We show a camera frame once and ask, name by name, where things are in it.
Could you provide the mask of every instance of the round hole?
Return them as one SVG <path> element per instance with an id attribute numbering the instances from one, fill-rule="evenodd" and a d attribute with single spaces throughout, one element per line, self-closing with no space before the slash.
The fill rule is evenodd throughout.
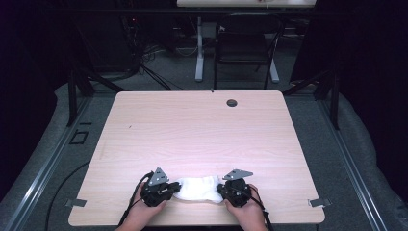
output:
<path id="1" fill-rule="evenodd" d="M 229 107 L 235 107 L 235 106 L 237 106 L 237 104 L 238 104 L 238 102 L 235 99 L 228 99 L 228 101 L 227 101 L 227 105 Z"/>

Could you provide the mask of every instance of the office chair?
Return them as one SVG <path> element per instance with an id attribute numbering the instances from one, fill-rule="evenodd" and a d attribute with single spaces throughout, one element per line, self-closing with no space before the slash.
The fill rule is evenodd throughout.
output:
<path id="1" fill-rule="evenodd" d="M 283 29 L 280 18 L 271 13 L 231 13 L 220 19 L 216 26 L 214 90 L 218 64 L 257 65 L 256 70 L 266 65 L 266 90 L 273 53 Z"/>

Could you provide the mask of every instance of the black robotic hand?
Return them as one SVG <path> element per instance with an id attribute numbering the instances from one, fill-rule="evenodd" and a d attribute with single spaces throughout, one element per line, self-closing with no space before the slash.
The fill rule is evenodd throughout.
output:
<path id="1" fill-rule="evenodd" d="M 178 182 L 168 184 L 167 181 L 167 176 L 159 167 L 150 175 L 140 192 L 147 206 L 156 207 L 164 200 L 170 200 L 174 193 L 180 192 L 181 185 Z"/>
<path id="2" fill-rule="evenodd" d="M 234 207 L 242 207 L 245 205 L 249 196 L 251 196 L 251 189 L 243 180 L 244 177 L 252 175 L 252 172 L 234 169 L 222 179 L 227 180 L 225 185 L 217 185 L 217 191 L 221 194 L 223 199 L 228 199 Z"/>

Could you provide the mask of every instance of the wooden table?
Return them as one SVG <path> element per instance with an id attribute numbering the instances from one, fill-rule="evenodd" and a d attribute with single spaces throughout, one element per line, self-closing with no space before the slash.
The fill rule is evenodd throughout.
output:
<path id="1" fill-rule="evenodd" d="M 237 101 L 229 107 L 229 99 Z M 321 208 L 285 100 L 279 91 L 121 92 L 94 151 L 71 225 L 116 225 L 137 183 L 161 167 L 181 177 L 223 175 L 233 168 L 258 187 L 272 223 L 319 223 Z M 237 224 L 223 203 L 177 198 L 149 225 Z"/>

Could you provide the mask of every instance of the hand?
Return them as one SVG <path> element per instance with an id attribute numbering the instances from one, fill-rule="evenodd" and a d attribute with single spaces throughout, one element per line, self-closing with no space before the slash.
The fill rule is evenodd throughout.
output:
<path id="1" fill-rule="evenodd" d="M 260 201 L 260 198 L 258 194 L 256 193 L 258 189 L 249 184 L 251 188 L 251 195 L 258 201 Z M 249 201 L 242 206 L 241 208 L 236 208 L 232 206 L 232 204 L 225 199 L 224 200 L 225 205 L 227 207 L 227 210 L 237 218 L 238 223 L 240 224 L 240 227 L 244 231 L 266 231 L 267 229 L 265 228 L 265 218 L 264 214 L 262 212 L 261 207 L 252 199 L 249 199 Z"/>
<path id="2" fill-rule="evenodd" d="M 140 184 L 133 202 L 140 199 L 140 192 L 143 185 L 144 182 Z M 157 207 L 148 207 L 142 200 L 139 201 L 132 207 L 126 220 L 116 229 L 116 231 L 140 231 L 155 215 L 159 214 L 164 209 L 165 205 L 166 200 L 160 203 Z"/>

